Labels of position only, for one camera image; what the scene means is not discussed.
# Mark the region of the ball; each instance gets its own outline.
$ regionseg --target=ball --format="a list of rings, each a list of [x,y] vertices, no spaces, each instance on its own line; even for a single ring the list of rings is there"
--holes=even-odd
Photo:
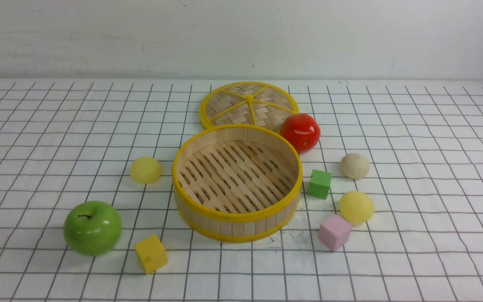
[[[341,197],[339,210],[345,221],[352,225],[360,225],[372,218],[374,203],[365,193],[350,191]]]
[[[149,156],[139,157],[130,166],[130,177],[136,183],[150,184],[159,179],[161,165]]]
[[[364,155],[350,153],[340,161],[340,172],[347,178],[360,180],[370,171],[370,162]]]

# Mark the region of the yellow cube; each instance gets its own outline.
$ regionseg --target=yellow cube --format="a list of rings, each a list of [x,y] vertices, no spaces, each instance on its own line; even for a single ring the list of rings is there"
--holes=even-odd
[[[156,235],[136,243],[135,252],[147,275],[167,264],[167,253]]]

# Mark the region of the apple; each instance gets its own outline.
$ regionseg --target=apple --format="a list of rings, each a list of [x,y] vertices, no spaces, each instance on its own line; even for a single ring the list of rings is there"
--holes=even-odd
[[[63,235],[67,245],[85,256],[100,256],[115,247],[122,233],[122,220],[111,205],[87,201],[70,211]]]
[[[301,154],[316,146],[320,140],[320,126],[310,115],[298,113],[284,119],[280,135]]]

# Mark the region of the yellow plastic spokes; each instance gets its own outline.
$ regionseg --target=yellow plastic spokes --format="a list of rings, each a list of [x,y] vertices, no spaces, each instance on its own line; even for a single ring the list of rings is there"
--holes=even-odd
[[[240,107],[241,105],[247,104],[247,105],[249,105],[249,109],[251,111],[251,117],[253,118],[253,125],[256,125],[257,124],[257,119],[256,119],[255,114],[254,114],[254,109],[253,109],[253,104],[252,104],[253,102],[254,103],[260,103],[260,104],[268,105],[268,106],[271,106],[271,107],[275,107],[275,108],[278,108],[278,109],[287,111],[287,112],[292,113],[292,114],[295,113],[294,111],[292,111],[292,110],[290,110],[288,108],[284,108],[284,107],[281,107],[279,105],[272,104],[270,102],[255,100],[254,97],[257,96],[258,94],[260,94],[266,88],[268,88],[268,86],[264,86],[264,87],[260,88],[260,90],[258,90],[255,94],[248,94],[247,96],[243,96],[241,94],[237,94],[237,93],[232,92],[232,91],[220,90],[219,92],[222,92],[224,94],[230,94],[230,95],[233,95],[233,96],[237,96],[237,97],[243,99],[244,101],[243,102],[240,102],[240,103],[237,103],[236,105],[234,105],[234,106],[232,106],[232,107],[230,107],[228,109],[225,109],[225,110],[221,111],[220,113],[218,113],[215,116],[213,116],[212,118],[210,118],[209,121],[211,122],[214,119],[220,117],[221,115],[224,115],[228,111],[231,111],[234,108]]]
[[[243,102],[237,103],[236,105],[234,105],[234,106],[232,106],[232,107],[230,107],[228,109],[225,109],[225,110],[221,111],[220,113],[217,113],[215,116],[213,116],[212,118],[210,118],[210,122],[213,121],[214,119],[218,118],[219,116],[224,115],[228,111],[231,111],[232,109],[234,109],[236,107],[240,107],[241,105],[246,104],[246,103],[247,103],[247,101],[243,101]]]
[[[284,108],[284,107],[281,107],[279,105],[272,104],[270,102],[253,100],[253,103],[261,103],[261,104],[265,104],[265,105],[268,105],[268,106],[271,106],[271,107],[279,108],[279,109],[284,110],[284,111],[288,111],[289,113],[292,113],[292,114],[295,113],[294,111],[292,111],[292,110],[290,110],[288,108]]]
[[[245,99],[245,101],[249,105],[249,109],[251,111],[251,117],[253,118],[253,125],[256,126],[257,125],[257,119],[254,117],[254,110],[253,110],[253,104],[252,104],[254,102],[253,94],[248,94],[247,99]]]

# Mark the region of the bamboo steamer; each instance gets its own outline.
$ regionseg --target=bamboo steamer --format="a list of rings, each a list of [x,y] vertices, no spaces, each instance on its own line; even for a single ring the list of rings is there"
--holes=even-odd
[[[293,97],[262,82],[238,82],[209,93],[199,109],[204,129],[231,124],[254,125],[278,132],[282,122],[299,113]]]
[[[226,242],[249,242],[280,230],[295,213],[303,172],[280,135],[252,125],[210,128],[178,151],[174,197],[195,231]]]

